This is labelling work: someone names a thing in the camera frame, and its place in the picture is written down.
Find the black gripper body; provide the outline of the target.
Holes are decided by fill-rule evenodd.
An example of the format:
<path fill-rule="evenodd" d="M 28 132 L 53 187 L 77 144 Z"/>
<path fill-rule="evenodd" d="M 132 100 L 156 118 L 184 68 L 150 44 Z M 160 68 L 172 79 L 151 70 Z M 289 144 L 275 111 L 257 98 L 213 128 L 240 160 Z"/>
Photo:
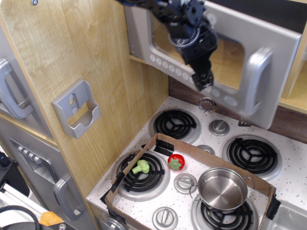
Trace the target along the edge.
<path fill-rule="evenodd" d="M 176 51 L 195 73 L 208 74 L 211 70 L 210 56 L 217 49 L 217 35 L 211 27 L 201 27 L 197 32 L 194 40 L 179 40 Z"/>

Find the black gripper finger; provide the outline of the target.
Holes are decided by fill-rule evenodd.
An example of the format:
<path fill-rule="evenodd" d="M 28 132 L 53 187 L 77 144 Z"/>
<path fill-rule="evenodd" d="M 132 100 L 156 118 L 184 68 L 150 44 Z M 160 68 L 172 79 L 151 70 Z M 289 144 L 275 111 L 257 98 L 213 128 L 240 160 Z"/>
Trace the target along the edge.
<path fill-rule="evenodd" d="M 214 85 L 213 73 L 209 70 L 206 74 L 198 75 L 197 73 L 192 75 L 193 82 L 198 91 L 202 91 Z"/>

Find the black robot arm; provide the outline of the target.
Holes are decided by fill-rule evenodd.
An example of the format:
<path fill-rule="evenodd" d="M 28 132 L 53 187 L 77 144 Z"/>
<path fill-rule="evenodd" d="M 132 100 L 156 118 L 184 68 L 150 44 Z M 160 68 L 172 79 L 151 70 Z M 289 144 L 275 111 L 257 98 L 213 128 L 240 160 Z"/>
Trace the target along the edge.
<path fill-rule="evenodd" d="M 195 71 L 193 82 L 202 91 L 214 85 L 210 56 L 217 49 L 218 37 L 204 12 L 201 0 L 120 0 L 119 3 L 149 10 L 164 24 L 168 39 Z"/>

